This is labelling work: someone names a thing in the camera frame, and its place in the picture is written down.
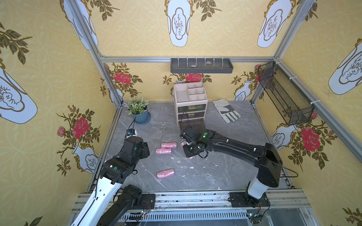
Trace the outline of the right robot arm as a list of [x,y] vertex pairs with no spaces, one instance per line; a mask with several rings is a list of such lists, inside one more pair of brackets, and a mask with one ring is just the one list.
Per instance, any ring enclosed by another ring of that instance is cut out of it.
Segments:
[[183,150],[186,157],[201,156],[206,152],[224,153],[241,159],[258,168],[256,177],[249,183],[245,194],[246,199],[259,200],[268,188],[279,186],[282,160],[274,145],[253,145],[237,141],[212,131],[194,131],[191,127],[183,130],[180,137],[184,139]]

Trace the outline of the beige drawer organizer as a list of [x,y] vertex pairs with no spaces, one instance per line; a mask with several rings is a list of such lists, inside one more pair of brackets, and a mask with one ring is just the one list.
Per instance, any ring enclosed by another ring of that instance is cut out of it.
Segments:
[[200,124],[204,121],[208,99],[202,82],[175,84],[173,100],[176,122],[179,127]]

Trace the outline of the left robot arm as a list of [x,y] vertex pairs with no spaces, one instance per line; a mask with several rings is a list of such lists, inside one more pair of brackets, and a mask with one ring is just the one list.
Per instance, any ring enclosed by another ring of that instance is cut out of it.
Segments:
[[126,138],[119,154],[103,164],[93,192],[72,225],[114,226],[128,210],[138,206],[142,190],[128,185],[122,189],[118,200],[106,210],[126,178],[135,172],[139,160],[149,155],[148,144],[142,138]]

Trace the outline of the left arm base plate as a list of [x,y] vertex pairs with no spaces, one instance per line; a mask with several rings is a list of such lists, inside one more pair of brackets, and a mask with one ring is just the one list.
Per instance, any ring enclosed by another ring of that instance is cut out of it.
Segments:
[[156,195],[155,194],[142,194],[140,202],[136,205],[137,208],[152,210],[155,208]]

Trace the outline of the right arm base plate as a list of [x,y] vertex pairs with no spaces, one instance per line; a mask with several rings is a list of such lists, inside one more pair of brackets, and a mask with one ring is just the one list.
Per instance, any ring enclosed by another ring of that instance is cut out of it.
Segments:
[[246,192],[231,192],[229,193],[228,202],[231,203],[233,208],[259,208],[270,205],[266,193],[264,193],[260,199],[256,199]]

